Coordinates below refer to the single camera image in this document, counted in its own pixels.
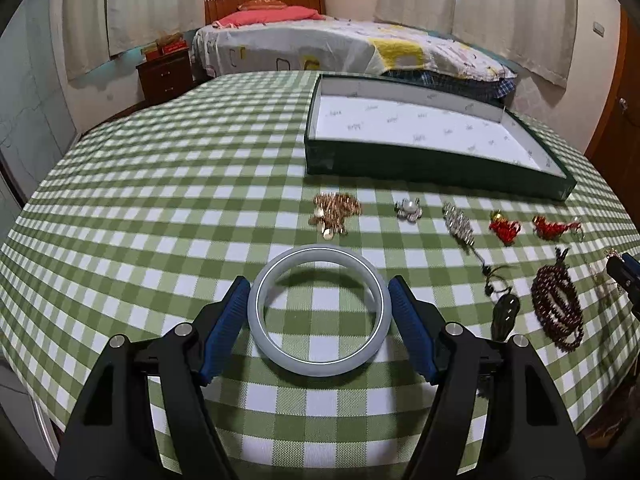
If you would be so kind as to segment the rose gold rhinestone clip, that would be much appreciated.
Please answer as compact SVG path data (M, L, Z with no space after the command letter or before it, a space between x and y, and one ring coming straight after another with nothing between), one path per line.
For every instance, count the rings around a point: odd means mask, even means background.
M613 248L604 253L603 269L596 270L593 279L597 285L611 287L615 285L621 292L627 284L626 264L622 256Z

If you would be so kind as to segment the red knot charm with pearls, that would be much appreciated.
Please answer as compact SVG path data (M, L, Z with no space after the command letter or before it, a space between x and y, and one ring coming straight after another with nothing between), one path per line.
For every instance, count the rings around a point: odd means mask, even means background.
M532 223L535 234L542 240L559 240L565 233L577 235L580 240L584 238L584 229L579 220L555 222L545 216L536 216Z

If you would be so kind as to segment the red knot charm gold bell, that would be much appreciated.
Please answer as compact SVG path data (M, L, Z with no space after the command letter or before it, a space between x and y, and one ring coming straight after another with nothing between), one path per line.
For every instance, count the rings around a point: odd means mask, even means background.
M522 225L518 220L510 220L502 211L495 210L490 215L489 229L504 246L512 246Z

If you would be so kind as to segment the crystal rhinestone hair clip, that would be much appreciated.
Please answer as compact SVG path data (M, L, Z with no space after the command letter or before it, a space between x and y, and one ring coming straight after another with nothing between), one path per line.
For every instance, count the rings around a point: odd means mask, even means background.
M442 204L442 216L449 233L463 246L473 247L475 237L470 219L452 203Z

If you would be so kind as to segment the pale grey jade bangle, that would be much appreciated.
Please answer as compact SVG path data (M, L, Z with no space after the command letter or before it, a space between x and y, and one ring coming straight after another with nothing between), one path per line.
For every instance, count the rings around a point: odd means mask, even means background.
M248 326L260 354L291 373L331 377L371 361L390 330L382 275L347 248L282 252L254 279Z

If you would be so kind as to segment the pearl silver brooch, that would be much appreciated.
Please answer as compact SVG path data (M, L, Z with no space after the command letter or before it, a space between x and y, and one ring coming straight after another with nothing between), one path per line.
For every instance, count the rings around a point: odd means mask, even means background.
M394 206L396 217L410 223L416 223L423 214L418 198L404 198Z

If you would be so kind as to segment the brown wooden door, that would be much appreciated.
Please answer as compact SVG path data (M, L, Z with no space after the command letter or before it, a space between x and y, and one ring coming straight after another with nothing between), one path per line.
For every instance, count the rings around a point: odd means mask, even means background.
M620 10L614 75L586 155L639 227L639 26Z

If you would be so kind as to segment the green white checkered tablecloth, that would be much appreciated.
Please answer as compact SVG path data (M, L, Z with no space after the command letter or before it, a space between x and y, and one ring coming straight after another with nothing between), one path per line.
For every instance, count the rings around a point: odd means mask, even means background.
M585 426L639 353L639 325L615 285L597 285L608 248L636 254L639 234L582 154L535 124L576 179L562 204L431 183L308 177L304 132L316 77L236 75L87 134L48 173L1 248L1 348L64 427L112 335L163 335L254 278L281 252L318 242L314 196L345 192L362 213L337 244L481 337L492 302L482 263L501 266L521 311L516 330L546 364L576 427ZM418 198L416 223L394 206ZM448 231L442 204L470 219L475 244ZM522 229L504 246L502 211ZM579 220L584 238L542 240L532 220Z

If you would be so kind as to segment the bed with patterned sheet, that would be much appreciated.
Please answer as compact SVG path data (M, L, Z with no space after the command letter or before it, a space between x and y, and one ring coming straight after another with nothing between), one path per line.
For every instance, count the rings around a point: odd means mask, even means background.
M337 18L200 28L191 58L201 73L276 70L390 77L491 103L516 87L516 73L492 56L424 30Z

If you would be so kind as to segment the right white curtain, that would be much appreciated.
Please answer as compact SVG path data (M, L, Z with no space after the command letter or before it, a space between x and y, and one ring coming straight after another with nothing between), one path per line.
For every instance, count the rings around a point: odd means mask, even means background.
M567 85L577 0L376 0L374 17L453 36Z

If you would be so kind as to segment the white curtain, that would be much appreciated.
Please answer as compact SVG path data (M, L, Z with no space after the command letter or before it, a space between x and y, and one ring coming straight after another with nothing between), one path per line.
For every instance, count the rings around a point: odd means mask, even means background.
M453 36L567 85L577 0L376 0L374 17Z
M67 77L160 37L204 25L203 0L62 0Z

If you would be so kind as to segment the dark green shallow box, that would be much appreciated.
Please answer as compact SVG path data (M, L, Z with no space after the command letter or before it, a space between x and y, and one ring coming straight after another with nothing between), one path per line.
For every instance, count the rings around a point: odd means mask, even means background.
M387 78L322 74L304 135L308 174L433 183L562 202L573 175L510 110Z

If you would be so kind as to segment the grey sliding wardrobe door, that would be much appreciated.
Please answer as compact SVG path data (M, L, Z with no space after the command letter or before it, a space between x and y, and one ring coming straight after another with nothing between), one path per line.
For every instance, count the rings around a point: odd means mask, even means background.
M29 198L77 134L58 76L50 0L23 0L1 35L1 157Z

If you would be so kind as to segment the dark wooden nightstand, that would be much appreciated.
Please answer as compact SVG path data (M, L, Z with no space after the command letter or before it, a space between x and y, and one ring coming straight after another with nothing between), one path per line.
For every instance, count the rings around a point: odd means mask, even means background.
M146 105L162 104L194 88L189 51L177 50L137 66Z

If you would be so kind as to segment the red boxes on nightstand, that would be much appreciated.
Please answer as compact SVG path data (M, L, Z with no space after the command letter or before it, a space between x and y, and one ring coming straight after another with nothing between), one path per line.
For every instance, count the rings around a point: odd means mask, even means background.
M155 40L152 44L141 49L141 54L145 61L152 61L161 56L168 55L180 50L187 49L189 47L188 42L184 39L181 32L175 34L163 36Z

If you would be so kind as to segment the left white curtain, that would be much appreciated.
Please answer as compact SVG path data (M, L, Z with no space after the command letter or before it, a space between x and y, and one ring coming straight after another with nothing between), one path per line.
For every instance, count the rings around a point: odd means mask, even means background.
M204 25L203 0L62 0L67 77L160 37Z

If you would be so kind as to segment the pink pillow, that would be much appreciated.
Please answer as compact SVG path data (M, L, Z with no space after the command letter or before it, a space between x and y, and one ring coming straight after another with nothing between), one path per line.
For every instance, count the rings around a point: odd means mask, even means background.
M215 28L238 28L256 24L298 22L305 20L322 21L324 16L317 10L304 6L286 6L282 9L250 9L236 11L214 21Z

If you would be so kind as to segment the orange patterned cushion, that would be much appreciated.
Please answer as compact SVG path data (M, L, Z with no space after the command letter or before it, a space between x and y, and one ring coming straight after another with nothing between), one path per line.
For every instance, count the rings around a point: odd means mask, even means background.
M265 11L265 10L283 10L288 4L280 0L250 0L241 3L238 10L245 11Z

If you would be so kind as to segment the white wall switch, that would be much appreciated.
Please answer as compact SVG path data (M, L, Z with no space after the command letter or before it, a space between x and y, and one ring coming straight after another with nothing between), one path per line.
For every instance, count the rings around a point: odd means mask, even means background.
M599 22L594 22L592 24L592 30L600 37L604 37L605 35L605 28Z

